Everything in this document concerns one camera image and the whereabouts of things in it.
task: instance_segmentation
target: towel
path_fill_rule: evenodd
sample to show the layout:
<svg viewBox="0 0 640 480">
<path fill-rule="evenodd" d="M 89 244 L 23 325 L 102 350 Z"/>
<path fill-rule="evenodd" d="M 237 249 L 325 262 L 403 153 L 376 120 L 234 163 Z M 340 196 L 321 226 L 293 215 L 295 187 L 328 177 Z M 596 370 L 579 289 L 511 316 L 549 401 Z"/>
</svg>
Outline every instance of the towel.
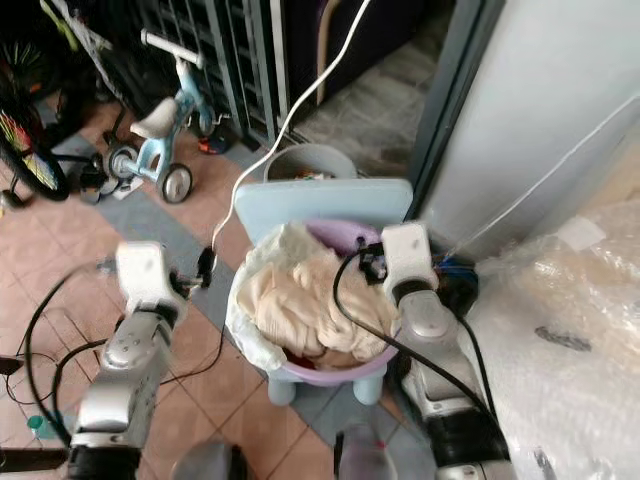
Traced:
<svg viewBox="0 0 640 480">
<path fill-rule="evenodd" d="M 291 271 L 269 263 L 239 288 L 236 301 L 265 338 L 298 357 L 336 368 L 367 362 L 386 344 L 353 324 L 334 304 L 333 279 L 340 263 L 330 250 L 312 255 Z M 355 265 L 345 271 L 339 293 L 354 317 L 389 334 L 398 311 L 380 288 L 367 285 Z M 352 355 L 357 362 L 335 352 Z"/>
</svg>

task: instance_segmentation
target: white wall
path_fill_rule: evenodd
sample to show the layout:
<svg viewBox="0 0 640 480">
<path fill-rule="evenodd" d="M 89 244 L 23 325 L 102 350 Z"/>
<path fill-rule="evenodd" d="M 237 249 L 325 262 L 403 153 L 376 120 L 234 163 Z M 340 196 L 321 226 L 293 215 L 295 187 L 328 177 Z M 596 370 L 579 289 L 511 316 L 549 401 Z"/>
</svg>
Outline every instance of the white wall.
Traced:
<svg viewBox="0 0 640 480">
<path fill-rule="evenodd" d="M 640 1 L 507 0 L 422 217 L 467 254 L 525 236 L 640 118 Z"/>
</svg>

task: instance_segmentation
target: purple basket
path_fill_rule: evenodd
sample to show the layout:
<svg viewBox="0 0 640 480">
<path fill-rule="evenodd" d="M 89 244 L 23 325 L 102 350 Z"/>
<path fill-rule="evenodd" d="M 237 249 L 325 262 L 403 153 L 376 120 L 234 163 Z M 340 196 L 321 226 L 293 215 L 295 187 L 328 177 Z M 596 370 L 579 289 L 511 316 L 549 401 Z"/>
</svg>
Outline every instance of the purple basket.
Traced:
<svg viewBox="0 0 640 480">
<path fill-rule="evenodd" d="M 364 237 L 367 243 L 380 242 L 378 231 L 368 225 L 343 220 L 310 220 L 305 222 L 307 230 L 318 241 L 332 248 L 338 255 L 347 255 L 355 250 L 358 237 Z M 289 372 L 305 383 L 327 387 L 351 382 L 359 378 L 367 377 L 386 365 L 398 351 L 393 347 L 387 347 L 373 360 L 348 370 L 333 372 L 311 370 L 292 362 L 282 366 L 282 370 Z"/>
</svg>

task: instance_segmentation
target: blue tricycle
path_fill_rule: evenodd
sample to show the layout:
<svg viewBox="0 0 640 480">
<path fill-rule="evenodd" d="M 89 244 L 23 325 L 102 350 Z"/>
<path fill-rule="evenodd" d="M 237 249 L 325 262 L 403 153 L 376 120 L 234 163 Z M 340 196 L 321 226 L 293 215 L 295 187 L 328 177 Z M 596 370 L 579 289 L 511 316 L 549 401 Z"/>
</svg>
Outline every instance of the blue tricycle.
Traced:
<svg viewBox="0 0 640 480">
<path fill-rule="evenodd" d="M 165 98 L 145 119 L 131 125 L 132 133 L 146 139 L 140 151 L 116 142 L 104 156 L 104 167 L 111 176 L 120 180 L 131 180 L 136 175 L 146 177 L 155 182 L 164 201 L 181 203 L 191 193 L 193 176 L 186 165 L 172 163 L 176 135 L 181 127 L 194 120 L 198 136 L 208 137 L 228 115 L 215 118 L 213 107 L 206 103 L 191 76 L 187 62 L 202 69 L 202 54 L 191 52 L 146 30 L 142 30 L 141 36 L 143 44 L 173 54 L 181 88 L 174 98 Z"/>
</svg>

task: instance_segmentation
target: bucket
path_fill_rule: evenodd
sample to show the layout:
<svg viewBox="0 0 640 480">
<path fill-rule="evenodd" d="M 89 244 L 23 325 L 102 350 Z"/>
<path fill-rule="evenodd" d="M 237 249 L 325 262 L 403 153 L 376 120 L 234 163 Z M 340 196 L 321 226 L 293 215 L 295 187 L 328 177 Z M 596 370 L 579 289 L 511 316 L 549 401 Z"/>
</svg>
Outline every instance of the bucket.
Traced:
<svg viewBox="0 0 640 480">
<path fill-rule="evenodd" d="M 328 145 L 294 145 L 274 155 L 264 172 L 264 181 L 295 180 L 306 173 L 324 173 L 333 178 L 358 178 L 353 162 Z"/>
<path fill-rule="evenodd" d="M 375 228 L 356 222 L 310 220 L 305 222 L 305 225 L 311 235 L 326 247 L 334 249 L 338 255 L 347 255 L 354 252 L 358 237 L 363 237 L 367 244 L 381 241 L 380 234 Z M 312 370 L 293 362 L 286 362 L 281 367 L 281 370 L 305 383 L 327 387 L 367 377 L 386 365 L 396 353 L 398 351 L 395 348 L 387 347 L 380 355 L 369 362 L 347 370 Z"/>
</svg>

